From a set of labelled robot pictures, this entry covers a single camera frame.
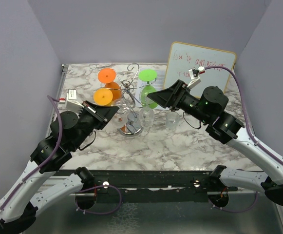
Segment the clear wine glass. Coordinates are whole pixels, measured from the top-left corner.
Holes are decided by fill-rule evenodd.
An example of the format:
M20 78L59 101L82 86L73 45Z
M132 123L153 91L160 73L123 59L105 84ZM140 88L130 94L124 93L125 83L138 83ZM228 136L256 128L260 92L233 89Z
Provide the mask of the clear wine glass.
M139 111L140 124L145 131L149 132L154 122L154 111L151 108L154 101L148 98L148 93L140 93L139 97L142 105L142 109Z
M129 103L124 99L116 99L113 101L113 106L118 107L118 111L113 116L111 122L116 128L122 128L128 121L128 115L131 111Z

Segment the light orange plastic wine glass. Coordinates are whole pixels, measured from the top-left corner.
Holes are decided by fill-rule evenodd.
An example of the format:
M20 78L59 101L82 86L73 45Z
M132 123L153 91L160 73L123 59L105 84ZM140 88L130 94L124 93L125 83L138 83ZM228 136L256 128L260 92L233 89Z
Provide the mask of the light orange plastic wine glass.
M111 106L113 102L113 93L106 88L100 88L94 92L93 99L97 105Z

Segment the clear short tumbler glass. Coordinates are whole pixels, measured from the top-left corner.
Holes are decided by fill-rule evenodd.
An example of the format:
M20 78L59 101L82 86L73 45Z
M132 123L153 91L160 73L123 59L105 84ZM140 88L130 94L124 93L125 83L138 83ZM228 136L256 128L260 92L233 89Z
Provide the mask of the clear short tumbler glass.
M165 128L169 132L173 132L178 127L180 115L177 112L168 112L166 115Z

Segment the green plastic wine glass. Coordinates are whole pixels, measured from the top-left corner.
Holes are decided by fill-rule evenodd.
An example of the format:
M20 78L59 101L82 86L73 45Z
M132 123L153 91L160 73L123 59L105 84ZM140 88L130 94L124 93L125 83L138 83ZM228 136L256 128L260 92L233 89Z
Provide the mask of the green plastic wine glass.
M158 104L153 100L147 98L149 93L156 92L156 89L151 85L152 82L155 82L157 78L157 73L155 70L146 69L139 73L139 79L146 83L143 87L141 93L139 94L140 102L143 107L149 107L155 109Z

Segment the dark orange plastic wine glass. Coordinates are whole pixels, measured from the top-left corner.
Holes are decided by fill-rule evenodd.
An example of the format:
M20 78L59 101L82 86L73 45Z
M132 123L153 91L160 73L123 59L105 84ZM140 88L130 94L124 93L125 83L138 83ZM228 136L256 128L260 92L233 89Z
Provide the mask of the dark orange plastic wine glass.
M105 68L99 71L98 80L105 84L104 88L109 89L113 94L113 100L121 98L120 86L114 81L116 71L111 68Z

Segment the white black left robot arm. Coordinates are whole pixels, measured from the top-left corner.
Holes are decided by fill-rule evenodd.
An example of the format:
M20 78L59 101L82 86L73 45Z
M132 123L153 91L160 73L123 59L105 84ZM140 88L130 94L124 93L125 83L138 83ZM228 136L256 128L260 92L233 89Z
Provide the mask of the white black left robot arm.
M102 130L118 109L84 101L78 111L57 113L50 135L37 145L21 176L0 199L0 234L19 234L56 201L98 188L90 171L79 167L61 183L39 192L43 183L72 158L71 153L80 150L91 133Z

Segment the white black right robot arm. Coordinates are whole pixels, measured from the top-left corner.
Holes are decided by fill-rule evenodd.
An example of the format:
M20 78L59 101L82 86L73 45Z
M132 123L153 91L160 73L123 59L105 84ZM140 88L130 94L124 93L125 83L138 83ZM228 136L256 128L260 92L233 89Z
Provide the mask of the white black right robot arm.
M149 93L149 99L172 111L183 110L206 126L206 132L215 140L225 144L254 162L262 172L234 170L217 166L209 178L209 185L219 191L223 187L239 187L260 193L272 202L283 206L283 165L276 154L272 159L254 142L244 124L225 111L228 97L217 86L204 89L200 99L190 94L187 85L176 81L170 88Z

